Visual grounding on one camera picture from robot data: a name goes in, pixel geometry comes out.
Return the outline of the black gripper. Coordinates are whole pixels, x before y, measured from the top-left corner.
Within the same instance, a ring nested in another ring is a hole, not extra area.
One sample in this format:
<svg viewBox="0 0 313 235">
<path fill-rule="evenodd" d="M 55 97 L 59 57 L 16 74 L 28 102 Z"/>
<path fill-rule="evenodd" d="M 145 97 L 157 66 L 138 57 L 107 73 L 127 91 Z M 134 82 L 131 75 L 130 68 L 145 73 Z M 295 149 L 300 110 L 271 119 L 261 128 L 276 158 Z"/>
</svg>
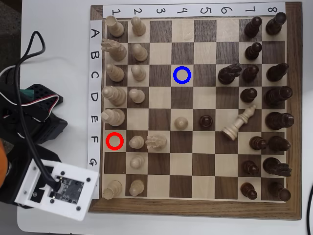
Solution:
<svg viewBox="0 0 313 235">
<path fill-rule="evenodd" d="M 42 160 L 61 162 L 56 153 L 39 145 L 36 145 L 36 149 Z M 5 177 L 4 183 L 0 187 L 0 201 L 20 206 L 24 209 L 30 209 L 32 207 L 18 205 L 14 202 L 32 160 L 32 157 L 29 155 L 28 145 L 16 144 L 7 154 L 7 159 L 11 168 L 8 166 L 8 169 L 10 170 Z M 35 189 L 30 193 L 32 201 L 38 203 L 41 202 L 44 191 L 39 188 L 43 188 L 45 185 L 46 183 L 43 177 L 40 176 Z"/>
</svg>

